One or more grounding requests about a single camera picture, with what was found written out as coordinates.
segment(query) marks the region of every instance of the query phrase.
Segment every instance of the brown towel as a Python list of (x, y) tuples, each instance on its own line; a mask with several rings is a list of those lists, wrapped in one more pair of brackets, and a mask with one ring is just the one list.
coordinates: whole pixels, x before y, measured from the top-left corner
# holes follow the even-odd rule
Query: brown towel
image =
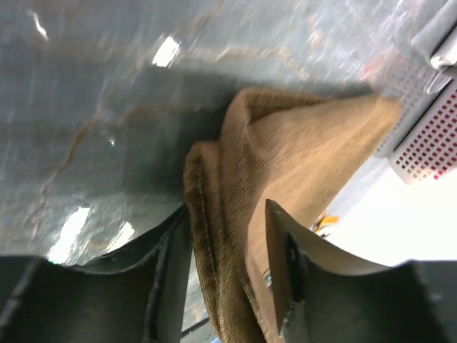
[(398, 121), (379, 96), (329, 100), (264, 89), (240, 92), (218, 141), (186, 160), (197, 269), (224, 343), (278, 342), (268, 271), (265, 201), (310, 227)]

